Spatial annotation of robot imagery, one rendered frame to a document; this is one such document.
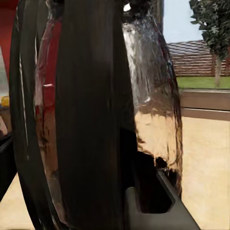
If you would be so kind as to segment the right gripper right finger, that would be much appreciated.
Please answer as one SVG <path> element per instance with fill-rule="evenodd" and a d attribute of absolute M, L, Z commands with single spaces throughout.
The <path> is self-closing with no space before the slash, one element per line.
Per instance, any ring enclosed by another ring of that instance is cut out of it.
<path fill-rule="evenodd" d="M 120 128 L 124 230 L 201 230 L 139 136 Z M 150 214 L 139 211 L 133 160 Z"/>

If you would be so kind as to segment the electric kettle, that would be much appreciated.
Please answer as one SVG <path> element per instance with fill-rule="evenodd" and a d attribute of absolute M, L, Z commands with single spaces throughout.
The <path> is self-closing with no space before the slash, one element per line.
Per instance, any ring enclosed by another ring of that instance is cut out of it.
<path fill-rule="evenodd" d="M 9 98 L 35 230 L 124 230 L 120 128 L 182 196 L 183 129 L 154 0 L 19 0 Z M 150 214 L 133 160 L 138 208 Z"/>

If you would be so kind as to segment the bottle of coffee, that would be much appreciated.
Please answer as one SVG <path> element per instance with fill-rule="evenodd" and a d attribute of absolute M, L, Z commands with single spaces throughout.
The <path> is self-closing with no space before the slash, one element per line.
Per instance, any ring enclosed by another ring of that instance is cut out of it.
<path fill-rule="evenodd" d="M 10 98 L 3 96 L 0 103 L 0 116 L 7 128 L 8 134 L 11 133 L 11 115 L 10 115 Z"/>

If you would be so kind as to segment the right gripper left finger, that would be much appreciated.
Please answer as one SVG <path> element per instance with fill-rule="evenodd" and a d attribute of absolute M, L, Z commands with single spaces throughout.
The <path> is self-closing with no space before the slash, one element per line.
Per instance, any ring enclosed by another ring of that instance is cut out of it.
<path fill-rule="evenodd" d="M 17 173 L 12 132 L 0 137 L 0 202 Z"/>

